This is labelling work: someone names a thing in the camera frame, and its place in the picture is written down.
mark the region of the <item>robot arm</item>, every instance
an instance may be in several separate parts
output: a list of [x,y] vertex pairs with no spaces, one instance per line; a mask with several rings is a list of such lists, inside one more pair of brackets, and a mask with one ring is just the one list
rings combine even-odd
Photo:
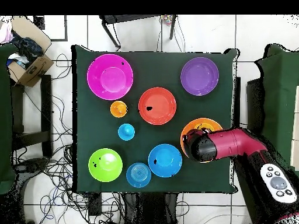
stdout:
[[259,223],[299,224],[299,179],[279,165],[266,145],[246,129],[206,133],[193,129],[183,137],[187,156],[199,162],[242,156]]

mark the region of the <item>dark green tablecloth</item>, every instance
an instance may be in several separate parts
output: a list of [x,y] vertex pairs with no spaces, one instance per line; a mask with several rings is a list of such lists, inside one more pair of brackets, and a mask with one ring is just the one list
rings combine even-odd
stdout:
[[13,44],[0,45],[0,195],[7,193],[15,179],[11,165],[12,154],[12,98],[11,82],[6,62],[17,48]]
[[264,135],[290,165],[295,95],[299,85],[299,52],[286,51],[272,44],[266,56],[257,62],[262,69],[265,89]]
[[[133,69],[133,86],[120,99],[128,106],[128,113],[123,118],[113,117],[110,113],[112,101],[95,96],[86,81],[89,65],[104,53],[117,54],[125,58]],[[214,119],[223,128],[230,128],[233,95],[232,61],[237,56],[237,50],[230,50],[226,54],[91,52],[76,45],[72,47],[72,55],[73,61],[77,63],[77,191],[214,193],[235,191],[229,183],[230,159],[210,163],[191,161],[180,148],[180,133],[188,122],[200,117]],[[209,58],[218,66],[219,83],[206,96],[192,96],[180,83],[180,72],[184,64],[195,57]],[[147,89],[157,86],[171,91],[177,103],[175,116],[164,125],[151,125],[145,122],[138,112],[140,96]],[[135,128],[135,137],[127,142],[122,141],[117,134],[118,127],[123,123],[130,123]],[[164,143],[172,144],[180,150],[183,164],[179,173],[171,178],[160,178],[152,174],[150,183],[141,189],[129,185],[126,180],[128,167],[135,162],[147,164],[151,149]],[[114,149],[123,160],[123,171],[115,181],[101,183],[89,174],[89,157],[100,148]]]

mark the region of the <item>lime green bowl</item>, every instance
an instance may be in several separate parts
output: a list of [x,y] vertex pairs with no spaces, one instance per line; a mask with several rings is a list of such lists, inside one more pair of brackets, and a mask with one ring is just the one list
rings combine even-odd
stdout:
[[112,149],[99,149],[89,158],[88,169],[91,176],[101,182],[110,182],[118,178],[123,162]]

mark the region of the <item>blue bowl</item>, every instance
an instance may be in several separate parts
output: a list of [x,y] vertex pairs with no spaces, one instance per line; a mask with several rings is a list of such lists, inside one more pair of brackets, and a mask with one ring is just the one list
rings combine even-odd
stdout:
[[172,177],[182,167],[182,155],[179,150],[170,144],[160,144],[152,149],[148,156],[148,165],[154,174],[159,177]]
[[130,124],[122,124],[119,127],[119,137],[124,140],[124,141],[129,141],[131,140],[134,135],[135,135],[135,129],[132,125]]
[[136,188],[145,187],[151,180],[151,171],[147,165],[137,162],[127,170],[127,181]]

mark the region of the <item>red bowl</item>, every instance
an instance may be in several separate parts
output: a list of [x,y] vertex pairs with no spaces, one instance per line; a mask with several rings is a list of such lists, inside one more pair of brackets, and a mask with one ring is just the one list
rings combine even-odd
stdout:
[[162,125],[175,115],[176,102],[172,93],[167,89],[153,87],[142,94],[138,109],[146,122],[153,125]]

